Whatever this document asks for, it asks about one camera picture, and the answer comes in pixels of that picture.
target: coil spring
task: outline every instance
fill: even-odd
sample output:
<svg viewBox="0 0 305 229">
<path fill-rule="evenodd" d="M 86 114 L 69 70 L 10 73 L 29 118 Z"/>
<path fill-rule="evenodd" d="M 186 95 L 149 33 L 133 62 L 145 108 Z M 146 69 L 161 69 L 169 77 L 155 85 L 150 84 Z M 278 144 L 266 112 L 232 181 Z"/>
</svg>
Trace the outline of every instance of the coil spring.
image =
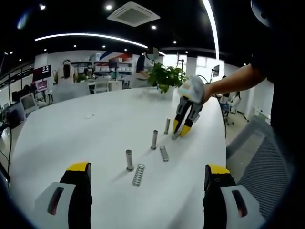
<svg viewBox="0 0 305 229">
<path fill-rule="evenodd" d="M 168 161 L 169 157 L 168 157 L 168 154 L 167 154 L 165 146 L 160 146 L 160 152 L 161 152 L 163 161 Z"/>
<path fill-rule="evenodd" d="M 140 186 L 144 169 L 145 169 L 145 165 L 138 164 L 137 170 L 135 171 L 135 174 L 134 174 L 134 177 L 133 177 L 133 180 L 132 180 L 133 185 Z"/>
</svg>

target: led strip light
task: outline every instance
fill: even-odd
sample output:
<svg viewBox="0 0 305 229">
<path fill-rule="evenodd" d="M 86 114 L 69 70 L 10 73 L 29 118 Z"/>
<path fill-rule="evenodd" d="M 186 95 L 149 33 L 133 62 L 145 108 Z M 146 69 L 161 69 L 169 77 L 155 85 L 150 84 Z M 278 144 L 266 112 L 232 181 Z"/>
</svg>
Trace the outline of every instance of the led strip light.
<svg viewBox="0 0 305 229">
<path fill-rule="evenodd" d="M 213 11 L 210 5 L 209 0 L 202 0 L 204 7 L 208 13 L 210 24 L 212 27 L 213 37 L 214 37 L 214 43 L 215 43 L 215 51 L 216 51 L 216 60 L 219 60 L 219 45 L 218 45 L 218 35 L 217 35 L 217 29 L 216 29 L 216 23 L 215 18 L 213 15 Z"/>
<path fill-rule="evenodd" d="M 64 34 L 55 34 L 55 35 L 51 35 L 51 36 L 36 38 L 35 41 L 37 42 L 37 41 L 41 41 L 41 40 L 48 39 L 48 38 L 67 37 L 67 36 L 101 37 L 101 38 L 112 39 L 112 40 L 117 40 L 117 41 L 129 43 L 129 44 L 134 44 L 134 45 L 137 45 L 137 46 L 145 48 L 145 49 L 148 48 L 146 45 L 143 45 L 143 44 L 140 44 L 140 43 L 137 43 L 137 42 L 133 42 L 133 41 L 130 41 L 130 40 L 126 40 L 126 39 L 123 39 L 123 38 L 112 37 L 112 36 L 107 36 L 107 35 L 102 35 L 102 34 L 93 34 L 93 33 L 64 33 Z M 166 54 L 163 53 L 163 52 L 159 51 L 159 53 L 161 55 L 163 55 L 163 56 L 166 56 Z"/>
</svg>

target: forearm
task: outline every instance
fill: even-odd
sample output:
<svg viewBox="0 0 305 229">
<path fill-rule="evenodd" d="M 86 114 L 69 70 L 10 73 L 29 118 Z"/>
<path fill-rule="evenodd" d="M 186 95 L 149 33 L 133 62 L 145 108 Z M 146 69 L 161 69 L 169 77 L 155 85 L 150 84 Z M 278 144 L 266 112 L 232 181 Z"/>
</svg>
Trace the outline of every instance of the forearm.
<svg viewBox="0 0 305 229">
<path fill-rule="evenodd" d="M 140 71 L 139 73 L 143 76 L 144 79 L 148 79 L 149 78 L 149 74 L 147 74 L 147 72 Z"/>
<path fill-rule="evenodd" d="M 244 66 L 229 77 L 219 80 L 215 83 L 208 85 L 210 87 L 210 93 L 223 94 L 238 92 L 250 89 L 265 79 L 258 69 L 253 68 L 250 64 Z"/>
</svg>

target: hand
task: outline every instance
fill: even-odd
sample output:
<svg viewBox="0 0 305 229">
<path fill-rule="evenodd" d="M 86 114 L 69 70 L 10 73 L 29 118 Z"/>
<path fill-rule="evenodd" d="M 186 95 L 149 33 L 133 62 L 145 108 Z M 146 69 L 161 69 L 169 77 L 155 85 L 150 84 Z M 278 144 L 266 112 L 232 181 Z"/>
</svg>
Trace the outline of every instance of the hand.
<svg viewBox="0 0 305 229">
<path fill-rule="evenodd" d="M 202 104 L 206 103 L 209 100 L 209 98 L 213 95 L 211 84 L 206 84 L 203 89 L 204 89 L 204 94 L 203 94 Z"/>
</svg>

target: desk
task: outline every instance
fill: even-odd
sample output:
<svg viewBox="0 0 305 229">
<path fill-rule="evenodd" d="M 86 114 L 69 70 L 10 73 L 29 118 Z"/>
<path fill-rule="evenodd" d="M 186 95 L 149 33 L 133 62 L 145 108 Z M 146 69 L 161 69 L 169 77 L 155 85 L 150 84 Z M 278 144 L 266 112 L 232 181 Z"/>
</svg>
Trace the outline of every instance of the desk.
<svg viewBox="0 0 305 229">
<path fill-rule="evenodd" d="M 94 86 L 95 81 L 93 82 L 88 82 L 89 86 Z M 115 80 L 110 80 L 109 81 L 109 91 L 117 91 L 122 89 L 122 82 L 121 81 L 115 81 Z"/>
<path fill-rule="evenodd" d="M 89 161 L 93 229 L 201 229 L 205 165 L 226 162 L 221 109 L 211 98 L 192 130 L 173 141 L 179 95 L 175 91 L 169 101 L 158 94 L 142 88 L 92 94 L 33 112 L 12 155 L 10 188 L 17 205 L 31 218 L 45 188 L 60 181 L 69 165 Z M 154 151 L 153 130 L 159 131 Z M 135 168 L 145 164 L 139 187 L 132 185 L 135 170 L 126 171 L 126 149 Z"/>
</svg>

